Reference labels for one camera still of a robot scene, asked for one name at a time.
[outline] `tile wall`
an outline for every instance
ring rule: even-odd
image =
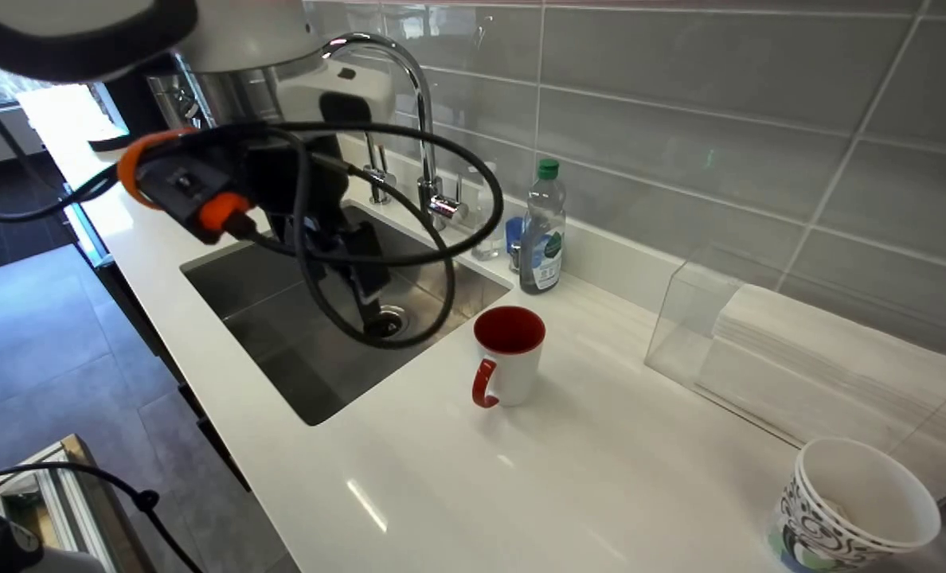
[[[946,349],[946,0],[333,3],[510,194]]]

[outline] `floor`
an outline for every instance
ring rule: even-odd
[[[61,170],[47,157],[32,160],[35,170],[61,184]],[[17,162],[0,162],[0,209],[32,209],[47,203],[55,194],[42,190],[35,180],[25,178],[25,170]],[[0,264],[22,261],[38,250],[52,250],[56,244],[66,244],[70,232],[61,215],[35,218],[35,221],[0,221]]]
[[[204,568],[295,568],[253,495],[197,431],[175,374],[75,247],[55,247],[0,266],[0,464],[66,431],[80,431],[102,467],[158,489],[158,516]],[[154,527],[126,516],[156,568],[181,568]]]

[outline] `mug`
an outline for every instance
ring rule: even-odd
[[[539,380],[544,320],[523,306],[497,306],[479,315],[474,340],[481,361],[471,400],[479,407],[527,400]]]
[[[859,568],[930,543],[940,527],[936,498],[900,462],[865,442],[816,440],[795,455],[771,543],[792,573]]]

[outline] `bottle cap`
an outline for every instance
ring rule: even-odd
[[[534,178],[539,180],[553,180],[561,175],[561,162],[550,160],[550,157],[542,157],[539,164],[534,164]]]

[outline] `mug handle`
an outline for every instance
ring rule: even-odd
[[[481,358],[481,361],[479,361],[479,371],[474,371],[474,380],[471,380],[471,400],[474,400],[479,407],[492,407],[492,405],[501,405],[497,394],[486,394],[486,390],[485,390],[485,389],[489,384],[492,371],[497,371],[497,361],[492,361],[492,358]]]

